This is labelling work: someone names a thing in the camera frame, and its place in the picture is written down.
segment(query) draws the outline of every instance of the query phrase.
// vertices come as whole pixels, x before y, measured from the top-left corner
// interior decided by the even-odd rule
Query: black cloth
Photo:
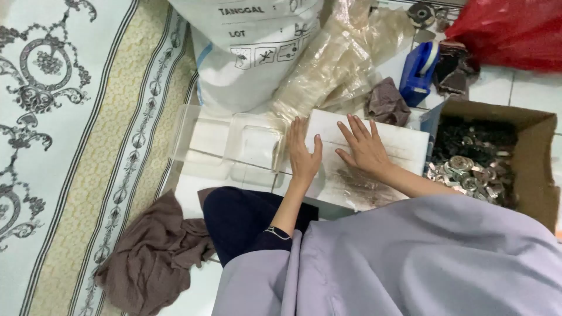
[[[203,202],[203,216],[223,267],[246,252],[291,250],[292,240],[279,237],[283,231],[266,231],[281,201],[283,197],[273,193],[234,187],[209,193]],[[318,220],[318,208],[302,203],[295,229],[304,233],[311,220]]]

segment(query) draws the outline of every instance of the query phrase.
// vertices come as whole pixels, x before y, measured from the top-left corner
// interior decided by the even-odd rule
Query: brown fabric
[[[205,199],[214,189],[216,189],[216,187],[206,188],[197,191],[197,196],[199,197],[199,204],[201,205],[201,209],[203,209],[203,204],[205,203]]]
[[[110,302],[131,315],[156,315],[189,288],[189,268],[215,253],[203,219],[183,219],[173,191],[127,227],[96,271]]]
[[[365,116],[377,122],[399,127],[406,125],[411,113],[391,77],[383,79],[373,87],[365,112]]]

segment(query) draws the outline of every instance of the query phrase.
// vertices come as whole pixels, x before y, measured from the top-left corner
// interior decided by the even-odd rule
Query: woman's left hand
[[[319,134],[314,137],[314,153],[310,154],[305,146],[305,127],[306,119],[296,117],[291,123],[287,141],[293,169],[291,182],[308,189],[322,162],[322,140]]]

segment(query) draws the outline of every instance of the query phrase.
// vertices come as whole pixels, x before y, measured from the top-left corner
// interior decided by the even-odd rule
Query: patterned mattress
[[[188,24],[166,0],[0,12],[0,314],[118,315],[92,274],[173,168]]]

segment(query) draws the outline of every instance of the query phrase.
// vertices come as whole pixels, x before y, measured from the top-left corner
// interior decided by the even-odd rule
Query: tape roll
[[[429,57],[425,61],[425,64],[420,70],[420,75],[425,75],[429,70],[435,58],[437,58],[437,52],[439,51],[439,43],[436,40],[431,41],[431,51],[429,52]]]

